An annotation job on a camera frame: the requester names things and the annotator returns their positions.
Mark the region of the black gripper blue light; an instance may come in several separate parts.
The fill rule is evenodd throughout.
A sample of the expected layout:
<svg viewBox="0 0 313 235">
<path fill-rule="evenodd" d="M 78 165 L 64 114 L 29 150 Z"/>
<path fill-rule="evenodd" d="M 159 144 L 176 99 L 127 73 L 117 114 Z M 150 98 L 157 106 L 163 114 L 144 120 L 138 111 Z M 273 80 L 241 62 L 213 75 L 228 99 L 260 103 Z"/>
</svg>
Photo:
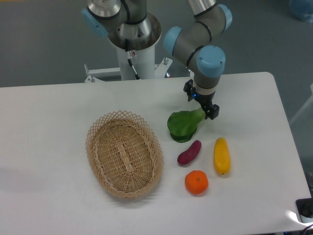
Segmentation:
<svg viewBox="0 0 313 235">
<path fill-rule="evenodd" d="M 193 79 L 190 79 L 184 84 L 183 91 L 188 96 L 188 102 L 194 99 L 200 104 L 205 111 L 205 119 L 214 120 L 219 115 L 220 107 L 212 101 L 216 92 L 215 89 L 210 91 L 193 86 Z"/>
</svg>

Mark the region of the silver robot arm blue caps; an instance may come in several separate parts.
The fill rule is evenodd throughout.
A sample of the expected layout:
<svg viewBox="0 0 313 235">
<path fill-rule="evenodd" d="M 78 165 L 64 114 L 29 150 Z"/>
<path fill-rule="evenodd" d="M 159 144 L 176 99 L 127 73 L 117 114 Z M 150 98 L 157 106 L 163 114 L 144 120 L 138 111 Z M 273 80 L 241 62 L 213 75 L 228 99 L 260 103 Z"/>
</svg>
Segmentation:
<svg viewBox="0 0 313 235">
<path fill-rule="evenodd" d="M 225 53 L 211 41 L 229 28 L 232 14 L 214 0 L 191 0 L 189 5 L 193 25 L 188 30 L 174 26 L 165 35 L 144 0 L 89 0 L 81 14 L 94 34 L 108 38 L 116 48 L 123 80 L 156 77 L 155 46 L 162 40 L 164 49 L 194 73 L 183 88 L 188 100 L 197 101 L 205 118 L 214 119 L 219 107 L 212 99 L 224 71 Z"/>
</svg>

